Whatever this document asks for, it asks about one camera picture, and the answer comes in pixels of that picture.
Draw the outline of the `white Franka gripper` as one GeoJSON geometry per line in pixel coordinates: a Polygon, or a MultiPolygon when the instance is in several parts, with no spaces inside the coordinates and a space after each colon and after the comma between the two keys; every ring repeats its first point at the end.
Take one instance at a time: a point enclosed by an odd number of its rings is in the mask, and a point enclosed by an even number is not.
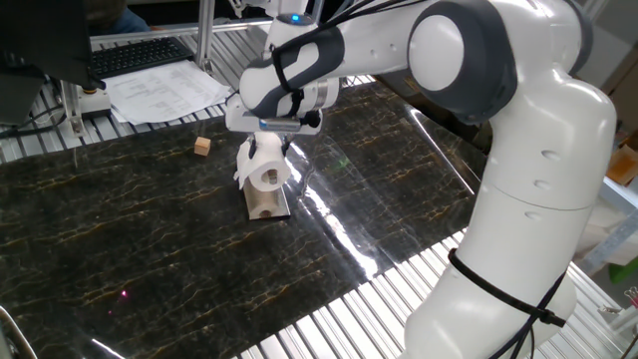
{"type": "MultiPolygon", "coordinates": [[[[243,105],[238,93],[232,94],[226,101],[225,125],[232,132],[257,133],[270,132],[284,135],[314,136],[322,129],[322,111],[306,113],[302,118],[259,119],[243,105]]],[[[249,139],[248,158],[253,159],[256,150],[256,137],[249,139]]],[[[292,143],[291,136],[282,138],[281,152],[283,156],[292,143]]]]}

